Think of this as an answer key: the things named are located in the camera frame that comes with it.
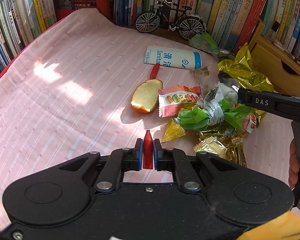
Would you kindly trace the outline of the right hand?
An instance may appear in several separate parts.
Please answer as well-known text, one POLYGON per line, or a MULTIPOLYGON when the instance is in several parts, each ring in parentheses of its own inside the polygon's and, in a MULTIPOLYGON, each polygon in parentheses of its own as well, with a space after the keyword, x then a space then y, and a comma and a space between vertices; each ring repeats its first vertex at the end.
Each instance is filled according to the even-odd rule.
POLYGON ((289 147, 289 170, 288 170, 288 175, 289 175, 288 184, 291 189, 293 189, 298 182, 299 170, 300 170, 300 164, 296 156, 296 145, 293 139, 289 147))

